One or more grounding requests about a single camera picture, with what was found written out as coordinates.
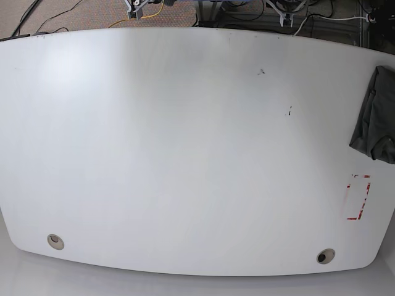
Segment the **dark grey t-shirt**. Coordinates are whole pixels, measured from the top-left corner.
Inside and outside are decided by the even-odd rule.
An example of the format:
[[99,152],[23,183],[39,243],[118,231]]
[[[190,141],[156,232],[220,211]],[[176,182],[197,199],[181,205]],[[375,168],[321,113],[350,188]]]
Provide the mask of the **dark grey t-shirt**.
[[394,71],[377,66],[349,146],[373,160],[394,163]]

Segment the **red tape rectangle marking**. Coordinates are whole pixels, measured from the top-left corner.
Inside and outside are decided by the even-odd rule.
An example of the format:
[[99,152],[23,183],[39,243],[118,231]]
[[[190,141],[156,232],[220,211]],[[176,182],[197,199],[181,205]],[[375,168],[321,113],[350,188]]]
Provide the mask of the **red tape rectangle marking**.
[[370,175],[352,175],[347,185],[343,216],[348,221],[362,218],[371,186]]

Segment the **aluminium frame stand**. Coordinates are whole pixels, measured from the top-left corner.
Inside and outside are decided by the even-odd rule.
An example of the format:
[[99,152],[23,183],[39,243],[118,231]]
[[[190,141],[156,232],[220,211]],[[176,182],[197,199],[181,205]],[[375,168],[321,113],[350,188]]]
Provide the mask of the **aluminium frame stand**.
[[[370,47],[363,1],[196,1],[195,27],[228,28],[303,36]],[[293,27],[280,26],[293,14]]]

